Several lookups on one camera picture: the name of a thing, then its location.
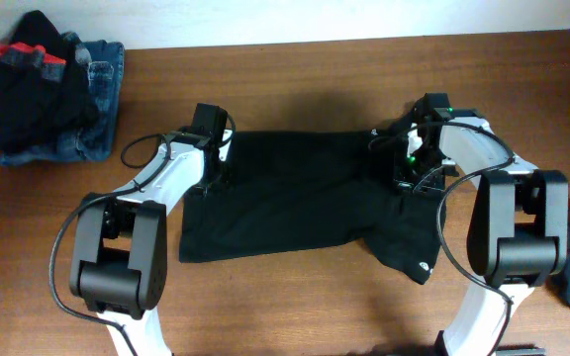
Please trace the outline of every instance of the wooden table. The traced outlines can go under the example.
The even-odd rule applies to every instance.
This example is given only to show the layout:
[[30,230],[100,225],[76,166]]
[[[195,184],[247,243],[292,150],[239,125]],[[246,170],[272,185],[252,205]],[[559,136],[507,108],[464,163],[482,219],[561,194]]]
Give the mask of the wooden table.
[[[242,131],[369,130],[425,92],[475,107],[514,150],[570,181],[570,31],[320,44],[130,50],[114,154],[103,163],[0,166],[0,355],[114,354],[107,330],[59,311],[48,256],[65,216],[88,192],[136,172],[128,141],[189,124],[197,102],[218,104]],[[446,236],[463,260],[474,188],[448,204]],[[177,261],[182,209],[168,226],[168,280],[159,308],[175,355],[340,355],[431,345],[456,314],[468,282],[441,254],[420,286],[358,242],[205,264]],[[56,278],[64,299],[70,231]],[[570,355],[570,309],[538,289],[504,344]]]

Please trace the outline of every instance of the denim fabric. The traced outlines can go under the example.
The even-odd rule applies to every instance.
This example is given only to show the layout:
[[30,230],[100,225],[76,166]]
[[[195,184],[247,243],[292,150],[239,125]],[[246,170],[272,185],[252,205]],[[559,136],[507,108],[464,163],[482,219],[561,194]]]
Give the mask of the denim fabric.
[[[80,42],[74,33],[67,41]],[[75,162],[101,161],[111,154],[118,115],[118,95],[123,80],[125,48],[121,43],[105,41],[80,44],[76,61],[87,66],[89,92],[99,111],[92,127],[60,134],[54,142],[32,146],[18,154],[2,154],[4,166],[22,165],[33,160]]]

